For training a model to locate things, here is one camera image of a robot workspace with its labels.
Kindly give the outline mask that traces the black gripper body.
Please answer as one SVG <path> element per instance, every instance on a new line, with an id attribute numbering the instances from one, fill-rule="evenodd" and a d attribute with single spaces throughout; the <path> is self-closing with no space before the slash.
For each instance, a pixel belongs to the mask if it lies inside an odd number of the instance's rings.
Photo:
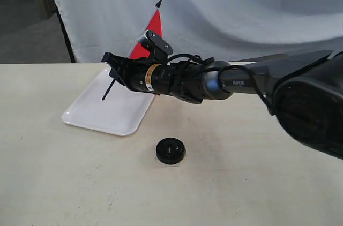
<path id="1" fill-rule="evenodd" d="M 133 92 L 171 95 L 174 66 L 131 62 L 123 71 L 125 86 Z"/>

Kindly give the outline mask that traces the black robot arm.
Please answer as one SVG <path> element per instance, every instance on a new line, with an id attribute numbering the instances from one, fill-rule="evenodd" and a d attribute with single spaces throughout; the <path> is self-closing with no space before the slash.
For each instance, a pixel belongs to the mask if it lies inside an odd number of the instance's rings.
<path id="1" fill-rule="evenodd" d="M 329 50 L 233 65 L 179 54 L 162 63 L 105 53 L 110 76 L 133 92 L 201 104 L 234 93 L 256 94 L 297 142 L 342 158 L 342 53 Z"/>

